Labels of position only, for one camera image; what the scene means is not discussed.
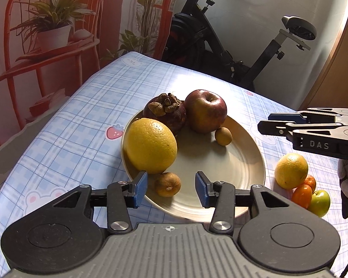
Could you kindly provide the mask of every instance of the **mangosteen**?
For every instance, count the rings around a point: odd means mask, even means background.
[[[162,93],[147,103],[143,117],[162,122],[177,135],[186,123],[186,109],[172,93]]]

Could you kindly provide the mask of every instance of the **red apple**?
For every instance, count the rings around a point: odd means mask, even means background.
[[[195,90],[184,101],[187,122],[200,134],[220,128],[227,117],[227,105],[217,94],[207,90]]]

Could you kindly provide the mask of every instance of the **bike seat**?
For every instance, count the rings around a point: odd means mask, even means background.
[[[316,28],[308,21],[297,16],[284,16],[282,23],[290,33],[304,40],[314,40],[317,36]]]

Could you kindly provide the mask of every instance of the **blue gripper pad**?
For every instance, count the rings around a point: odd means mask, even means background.
[[[148,174],[147,172],[144,172],[138,183],[135,185],[135,193],[134,193],[134,207],[133,208],[138,208],[140,204],[143,201],[143,198],[146,194],[148,188]]]
[[[268,120],[274,121],[294,121],[296,124],[306,124],[307,120],[300,114],[288,113],[272,113],[268,116]]]
[[[202,207],[209,208],[209,194],[207,193],[207,187],[198,173],[195,175],[195,188]]]

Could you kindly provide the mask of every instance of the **tablecloth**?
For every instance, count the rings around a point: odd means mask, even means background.
[[[280,157],[293,151],[292,145],[283,137],[261,135],[257,123],[270,113],[291,109],[214,77],[131,52],[90,77],[19,159],[0,190],[0,237],[14,221],[80,184],[101,189],[111,182],[127,180],[121,162],[120,136],[130,118],[160,93],[171,92],[185,99],[199,88],[223,97],[228,115],[250,133],[262,153],[265,185],[289,198],[291,192],[276,185],[274,168]],[[110,127],[116,131],[112,137],[115,139],[106,137]],[[332,267],[339,275],[348,262],[348,219],[344,220],[341,214],[337,160],[300,153],[308,162],[309,174],[317,180],[317,189],[325,189],[331,197],[324,219],[338,230],[342,240]],[[130,209],[129,214],[133,226],[139,222],[184,221],[145,200],[138,209]],[[93,220],[105,227],[105,208],[96,208]],[[7,271],[9,267],[0,249],[0,277]]]

